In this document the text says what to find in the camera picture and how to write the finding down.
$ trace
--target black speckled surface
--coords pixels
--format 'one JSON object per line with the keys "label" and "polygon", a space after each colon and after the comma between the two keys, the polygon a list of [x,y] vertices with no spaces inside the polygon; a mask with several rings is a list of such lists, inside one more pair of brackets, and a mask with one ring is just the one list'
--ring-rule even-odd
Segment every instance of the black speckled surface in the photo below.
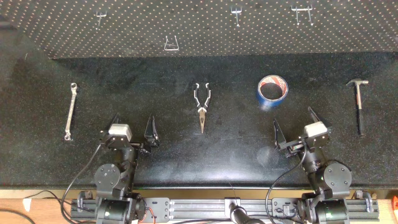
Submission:
{"label": "black speckled surface", "polygon": [[[162,145],[139,158],[137,189],[269,187],[299,161],[274,150],[272,119],[292,140],[312,122],[308,106],[332,122],[324,153],[352,168],[353,187],[398,188],[395,53],[47,60],[30,52],[26,60],[24,53],[7,61],[1,56],[1,66],[9,69],[0,83],[2,188],[65,188],[115,112],[136,140],[142,140],[149,115],[156,117]],[[255,89],[270,74],[288,82],[289,94],[264,112]],[[369,80],[361,87],[367,134],[362,139],[354,88],[345,86],[353,78]],[[78,96],[73,141],[65,142],[71,82],[78,84]],[[193,100],[196,82],[211,88],[204,134]],[[204,88],[199,96],[205,97]],[[103,151],[75,187],[93,188],[95,170],[112,156]],[[279,187],[309,184],[298,170]]]}

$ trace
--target roll of blue tape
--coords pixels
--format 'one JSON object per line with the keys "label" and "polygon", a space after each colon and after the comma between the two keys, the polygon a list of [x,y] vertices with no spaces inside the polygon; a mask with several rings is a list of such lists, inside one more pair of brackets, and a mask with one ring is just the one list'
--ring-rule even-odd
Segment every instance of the roll of blue tape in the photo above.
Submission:
{"label": "roll of blue tape", "polygon": [[[274,83],[279,88],[282,90],[282,96],[278,99],[271,100],[266,98],[262,93],[261,93],[261,87],[263,85],[266,85],[268,83]],[[289,91],[289,88],[287,86],[287,82],[280,76],[277,75],[268,75],[264,77],[260,82],[257,87],[257,99],[260,102],[260,105],[266,106],[266,107],[274,107],[279,105],[286,97],[287,92]]]}

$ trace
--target black pegboard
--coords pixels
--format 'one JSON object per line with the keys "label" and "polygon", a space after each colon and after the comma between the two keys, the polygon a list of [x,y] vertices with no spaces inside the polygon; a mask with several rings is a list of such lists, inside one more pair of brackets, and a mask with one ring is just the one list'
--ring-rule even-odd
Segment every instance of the black pegboard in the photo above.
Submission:
{"label": "black pegboard", "polygon": [[[50,58],[398,51],[398,3],[373,0],[5,0]],[[231,6],[242,7],[239,25]],[[312,6],[298,14],[290,7]],[[107,12],[99,29],[96,12]],[[165,36],[178,51],[165,51]]]}

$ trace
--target wooden floor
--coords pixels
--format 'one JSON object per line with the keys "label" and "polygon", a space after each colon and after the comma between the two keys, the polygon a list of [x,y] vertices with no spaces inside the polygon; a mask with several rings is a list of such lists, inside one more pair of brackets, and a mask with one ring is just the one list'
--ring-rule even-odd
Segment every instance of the wooden floor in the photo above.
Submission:
{"label": "wooden floor", "polygon": [[[0,208],[6,208],[6,209],[11,209],[11,210],[15,210],[17,212],[21,212],[25,215],[27,215],[28,217],[30,217],[36,224],[67,224],[68,222],[66,222],[61,213],[60,213],[60,204],[54,200],[54,199],[32,199],[31,203],[30,203],[30,211],[27,212],[24,208],[24,205],[22,203],[22,199],[6,199],[6,197],[19,197],[19,198],[23,198],[26,197],[28,195],[34,194],[35,192],[38,192],[37,190],[25,190],[25,191],[20,191],[20,190],[16,190],[16,191],[3,191],[0,190]],[[63,191],[59,190],[54,190],[55,194],[58,197],[62,197]],[[77,194],[78,191],[73,191],[71,193],[71,196],[69,196],[70,198],[75,198],[75,194]],[[187,192],[191,192],[189,194],[177,194],[175,193],[175,197],[173,197],[173,195],[170,195],[169,191],[153,191],[153,192],[148,192],[148,191],[144,191],[141,192],[141,194],[144,197],[165,197],[165,195],[168,195],[168,197],[170,198],[224,198],[224,197],[230,197],[231,196],[231,192],[226,192],[224,191],[208,191],[208,194],[203,194],[203,190],[201,190],[200,192],[202,192],[201,197],[196,197],[198,196],[196,193],[192,193],[192,191],[187,191]],[[249,199],[249,198],[263,198],[263,194],[266,194],[266,190],[263,190],[261,192],[257,192],[255,193],[255,191],[240,191],[240,190],[236,190],[235,194],[237,197],[241,197],[241,198],[245,198],[245,199]],[[301,191],[278,191],[276,190],[275,193],[273,193],[274,197],[280,197],[281,194],[284,195],[284,197],[297,197],[297,195],[301,195],[302,192]],[[49,197],[49,194],[42,194],[42,195],[38,195],[38,198],[42,198],[42,197]],[[392,205],[391,205],[391,201],[390,200],[378,200],[379,202],[379,209],[380,209],[380,222],[351,222],[351,223],[363,223],[363,224],[398,224],[397,220],[394,216],[394,212],[392,211]],[[70,206],[65,204],[65,210],[69,211],[70,210]],[[0,223],[18,223],[18,224],[29,224],[29,222],[25,219],[23,219],[22,217],[15,215],[15,214],[11,214],[11,213],[4,213],[4,212],[0,212]]]}

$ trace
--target pegboard hook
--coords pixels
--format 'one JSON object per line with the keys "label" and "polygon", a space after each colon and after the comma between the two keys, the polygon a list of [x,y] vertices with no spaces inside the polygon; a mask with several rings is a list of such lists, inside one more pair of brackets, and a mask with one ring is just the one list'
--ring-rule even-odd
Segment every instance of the pegboard hook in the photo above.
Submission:
{"label": "pegboard hook", "polygon": [[313,9],[312,5],[311,5],[311,7],[307,6],[305,9],[297,9],[297,6],[295,8],[293,8],[293,6],[291,6],[290,8],[291,8],[292,11],[296,11],[297,25],[300,24],[299,23],[299,11],[308,11],[308,18],[310,19],[311,26],[313,26],[313,22],[311,20],[311,12],[310,12]]}
{"label": "pegboard hook", "polygon": [[98,30],[100,28],[101,19],[102,19],[102,17],[105,17],[107,13],[108,13],[107,11],[105,11],[105,14],[102,14],[102,12],[100,12],[100,13],[96,12],[95,16],[99,17],[98,26],[97,26],[97,28],[95,28],[96,30]]}
{"label": "pegboard hook", "polygon": [[236,17],[236,27],[239,27],[239,19],[238,19],[238,14],[242,13],[242,7],[240,7],[240,9],[238,9],[237,6],[235,6],[235,10],[232,9],[231,6],[231,13],[235,14]]}
{"label": "pegboard hook", "polygon": [[[180,50],[180,47],[178,46],[177,36],[174,36],[174,38],[175,38],[176,45],[175,44],[168,44],[167,42],[169,41],[169,39],[166,36],[166,43],[164,44],[164,50]],[[177,47],[177,48],[166,49],[167,46],[169,46],[169,47],[174,46],[174,47]]]}

